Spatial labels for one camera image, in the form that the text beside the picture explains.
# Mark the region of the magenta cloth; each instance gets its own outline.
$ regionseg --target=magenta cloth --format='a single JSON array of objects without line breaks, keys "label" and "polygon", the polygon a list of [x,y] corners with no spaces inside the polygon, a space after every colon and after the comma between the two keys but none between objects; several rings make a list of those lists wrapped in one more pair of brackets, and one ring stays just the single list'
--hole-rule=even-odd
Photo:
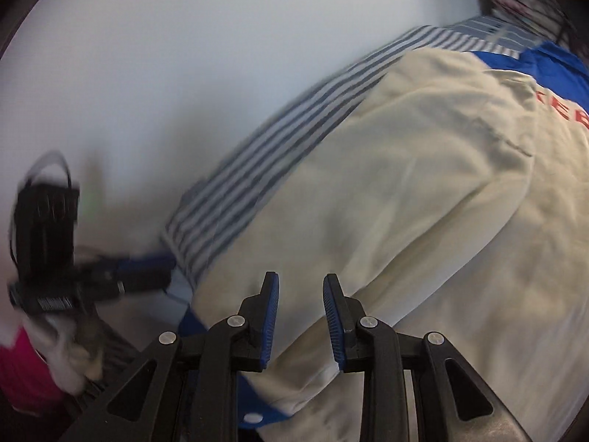
[{"label": "magenta cloth", "polygon": [[0,347],[0,390],[14,409],[36,414],[55,407],[65,397],[22,327],[12,348]]}]

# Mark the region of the wall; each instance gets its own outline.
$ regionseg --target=wall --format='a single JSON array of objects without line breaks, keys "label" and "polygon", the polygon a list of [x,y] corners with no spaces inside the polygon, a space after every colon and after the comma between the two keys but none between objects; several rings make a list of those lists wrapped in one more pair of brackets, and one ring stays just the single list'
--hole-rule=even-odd
[{"label": "wall", "polygon": [[[0,234],[28,167],[59,148],[82,186],[78,241],[146,250],[181,193],[305,88],[413,26],[478,12],[477,0],[41,0],[0,61]],[[0,279],[14,273],[2,237]],[[0,311],[6,344],[18,317],[4,291]]]}]

